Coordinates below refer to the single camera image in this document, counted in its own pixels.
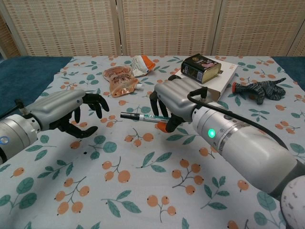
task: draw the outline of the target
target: green led light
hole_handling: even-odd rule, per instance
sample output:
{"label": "green led light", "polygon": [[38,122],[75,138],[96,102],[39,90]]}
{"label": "green led light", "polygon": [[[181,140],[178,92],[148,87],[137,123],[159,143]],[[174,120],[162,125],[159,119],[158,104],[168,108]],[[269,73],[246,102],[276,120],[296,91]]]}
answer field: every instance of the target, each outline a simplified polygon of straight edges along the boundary
{"label": "green led light", "polygon": [[215,137],[215,135],[216,135],[215,130],[209,129],[209,131],[208,131],[208,136],[209,136],[210,138],[213,138],[213,137]]}

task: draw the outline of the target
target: marker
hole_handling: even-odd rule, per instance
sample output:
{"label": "marker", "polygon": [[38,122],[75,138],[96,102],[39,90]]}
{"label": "marker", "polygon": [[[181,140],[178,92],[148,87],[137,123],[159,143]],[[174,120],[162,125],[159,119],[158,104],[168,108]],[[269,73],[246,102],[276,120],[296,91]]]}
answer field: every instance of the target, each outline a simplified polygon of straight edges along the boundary
{"label": "marker", "polygon": [[121,112],[121,118],[152,122],[152,123],[158,123],[158,122],[167,123],[170,120],[169,117],[154,116],[149,114],[127,113],[127,112]]}

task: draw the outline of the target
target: black cable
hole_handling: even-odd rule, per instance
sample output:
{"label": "black cable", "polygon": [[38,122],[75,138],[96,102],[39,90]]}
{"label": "black cable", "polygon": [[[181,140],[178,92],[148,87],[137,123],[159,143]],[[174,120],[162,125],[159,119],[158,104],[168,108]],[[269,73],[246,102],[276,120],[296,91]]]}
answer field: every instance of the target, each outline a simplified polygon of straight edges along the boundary
{"label": "black cable", "polygon": [[226,110],[221,109],[219,107],[216,107],[216,106],[213,106],[213,105],[210,105],[210,104],[198,101],[198,100],[192,98],[192,96],[195,96],[195,95],[199,95],[198,90],[190,92],[187,95],[187,98],[191,102],[193,102],[195,104],[198,104],[198,105],[204,106],[206,108],[210,108],[212,110],[218,111],[218,112],[223,113],[224,115],[228,115],[228,116],[230,116],[232,118],[236,118],[236,119],[238,119],[238,120],[240,120],[242,122],[248,123],[249,125],[252,125],[252,126],[256,127],[257,129],[260,129],[260,130],[264,131],[266,134],[268,134],[270,137],[272,137],[275,141],[277,141],[279,145],[281,145],[282,147],[284,147],[284,148],[286,148],[288,150],[288,148],[285,145],[285,143],[275,133],[273,133],[272,131],[270,131],[267,128],[263,127],[262,125],[259,125],[259,124],[255,123],[255,122],[253,122],[253,121],[251,121],[251,120],[249,120],[247,118],[239,116],[239,115],[237,115],[237,114],[235,114],[235,113],[233,113],[231,111],[226,111]]}

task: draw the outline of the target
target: tablecloth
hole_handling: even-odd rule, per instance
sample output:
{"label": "tablecloth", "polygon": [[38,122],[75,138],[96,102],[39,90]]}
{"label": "tablecloth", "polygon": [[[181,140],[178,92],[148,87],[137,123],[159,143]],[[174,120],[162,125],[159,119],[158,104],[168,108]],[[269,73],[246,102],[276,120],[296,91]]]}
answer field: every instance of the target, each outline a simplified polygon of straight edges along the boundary
{"label": "tablecloth", "polygon": [[[99,119],[81,106],[79,140],[59,130],[39,139],[0,166],[0,228],[6,229],[278,229],[285,228],[280,205],[249,184],[183,123],[163,133],[154,123],[120,118],[121,111],[152,114],[149,94],[179,70],[184,56],[152,56],[154,71],[140,78],[143,91],[112,98],[102,72],[129,65],[131,57],[76,56],[54,75],[38,98],[60,90],[100,93],[109,112]],[[253,95],[232,94],[219,104],[274,131],[305,161],[305,93],[270,57],[222,57],[238,64],[232,82],[287,79],[286,95],[257,105]]]}

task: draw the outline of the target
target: robotic hand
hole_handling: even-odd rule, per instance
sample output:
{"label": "robotic hand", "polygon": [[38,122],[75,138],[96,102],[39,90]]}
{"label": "robotic hand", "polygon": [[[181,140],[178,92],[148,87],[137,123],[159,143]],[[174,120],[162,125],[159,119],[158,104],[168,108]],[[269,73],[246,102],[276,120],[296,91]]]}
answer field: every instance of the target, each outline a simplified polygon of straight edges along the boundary
{"label": "robotic hand", "polygon": [[163,116],[168,117],[166,108],[172,112],[166,132],[174,131],[182,122],[192,122],[198,134],[254,187],[278,200],[282,196],[282,211],[291,226],[295,227],[298,221],[295,228],[299,228],[299,225],[305,227],[304,217],[296,216],[297,208],[302,211],[299,216],[305,215],[304,193],[303,198],[299,197],[294,218],[291,214],[294,207],[287,201],[289,197],[294,199],[293,192],[300,193],[300,190],[293,188],[297,187],[297,180],[305,188],[305,176],[302,177],[305,175],[305,165],[296,160],[270,130],[208,101],[207,91],[207,88],[190,78],[181,79],[172,75],[169,81],[155,86],[155,91],[150,95],[152,110],[155,115],[159,114],[159,101]]}
{"label": "robotic hand", "polygon": [[58,128],[76,138],[91,136],[97,126],[82,131],[69,123],[73,112],[75,121],[80,121],[83,103],[88,104],[98,118],[102,117],[101,106],[109,111],[106,100],[99,94],[73,90],[50,94],[24,108],[24,115],[13,114],[0,120],[0,165],[33,144],[40,131]]}

